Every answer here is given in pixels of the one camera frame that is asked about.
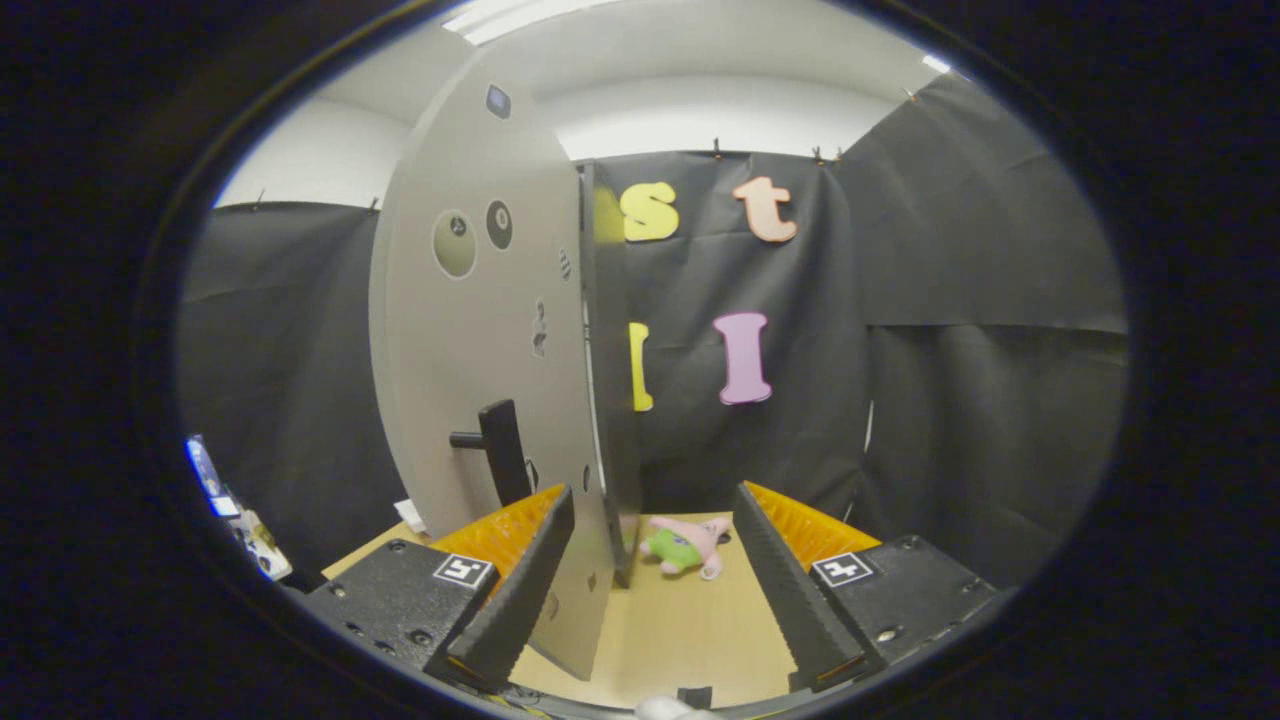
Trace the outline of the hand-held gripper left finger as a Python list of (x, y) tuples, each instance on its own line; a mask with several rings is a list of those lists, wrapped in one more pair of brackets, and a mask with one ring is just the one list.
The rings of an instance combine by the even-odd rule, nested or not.
[(543, 614), (573, 528), (573, 496), (553, 486), (430, 544), (392, 538), (300, 602), (379, 657), (498, 693)]

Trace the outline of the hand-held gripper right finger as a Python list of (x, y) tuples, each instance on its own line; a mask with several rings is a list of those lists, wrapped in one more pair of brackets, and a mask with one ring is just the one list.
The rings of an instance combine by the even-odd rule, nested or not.
[(797, 691), (858, 682), (940, 647), (1000, 596), (920, 536), (879, 541), (744, 482), (732, 519)]

